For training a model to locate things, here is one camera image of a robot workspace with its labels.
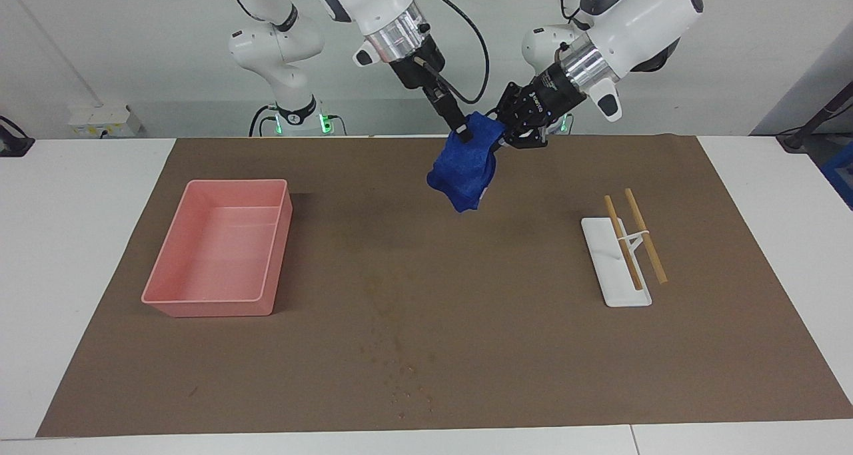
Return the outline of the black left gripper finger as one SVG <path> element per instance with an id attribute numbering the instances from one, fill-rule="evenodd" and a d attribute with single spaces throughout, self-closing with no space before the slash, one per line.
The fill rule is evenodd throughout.
<path id="1" fill-rule="evenodd" d="M 535 104 L 528 102 L 531 86 L 509 82 L 496 104 L 497 120 L 530 120 Z"/>
<path id="2" fill-rule="evenodd" d="M 503 117 L 503 145 L 515 149 L 539 149 L 548 146 L 545 133 L 548 116 L 533 116 L 521 120 L 514 116 Z"/>

